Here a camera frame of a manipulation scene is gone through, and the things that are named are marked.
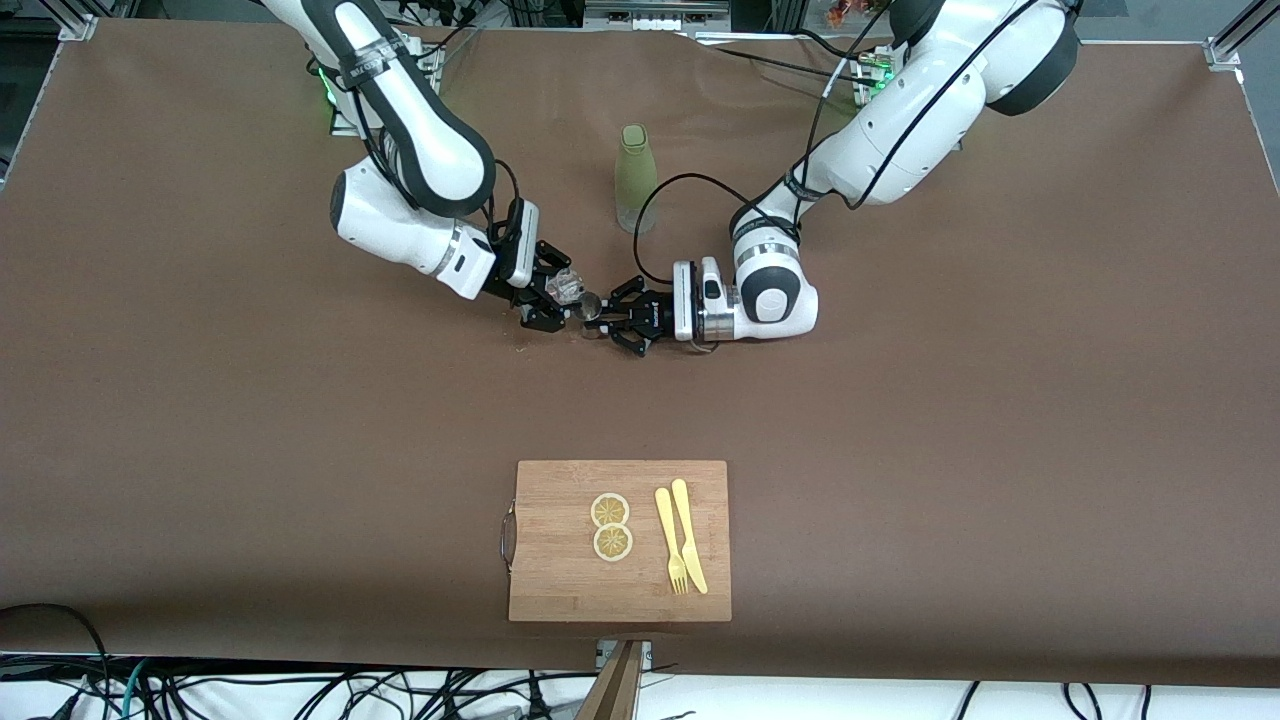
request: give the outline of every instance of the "green bottle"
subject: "green bottle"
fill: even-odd
[[[649,193],[658,187],[658,165],[653,161],[649,149],[649,133],[644,126],[622,128],[622,143],[618,146],[618,160],[613,165],[613,200],[618,209],[618,224],[627,232],[635,232],[640,220],[640,208]],[[640,232],[649,232],[658,220],[654,204],[644,211]]]

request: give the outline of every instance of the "yellow knife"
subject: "yellow knife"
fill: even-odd
[[[685,559],[689,579],[698,592],[707,594],[707,578],[703,575],[703,562],[698,559],[698,546],[694,543],[694,516],[689,512],[689,486],[676,478],[671,482],[671,495],[676,497],[676,510],[680,511],[680,525],[685,529],[685,547],[680,555]]]

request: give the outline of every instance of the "fake lemon slice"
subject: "fake lemon slice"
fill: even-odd
[[[627,498],[616,492],[607,492],[591,502],[591,521],[596,528],[609,523],[623,525],[630,518],[631,507],[627,505]]]
[[[617,562],[631,552],[631,530],[621,523],[608,523],[595,530],[595,553],[605,562]]]

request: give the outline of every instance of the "cutting board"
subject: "cutting board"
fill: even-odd
[[[692,582],[677,596],[654,491],[684,478],[707,594]],[[591,502],[623,496],[631,552],[596,556]],[[676,518],[676,538],[684,532]],[[516,475],[515,551],[508,618],[552,623],[722,623],[732,618],[728,469],[719,460],[524,461]]]

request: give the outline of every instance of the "yellow fork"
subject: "yellow fork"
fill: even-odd
[[[685,594],[689,592],[689,571],[685,569],[685,561],[680,557],[680,547],[676,546],[676,518],[671,510],[671,491],[658,488],[653,493],[653,497],[658,501],[658,518],[662,519],[662,534],[667,536],[667,552],[669,555],[667,559],[667,575],[671,577],[671,589],[676,594]]]

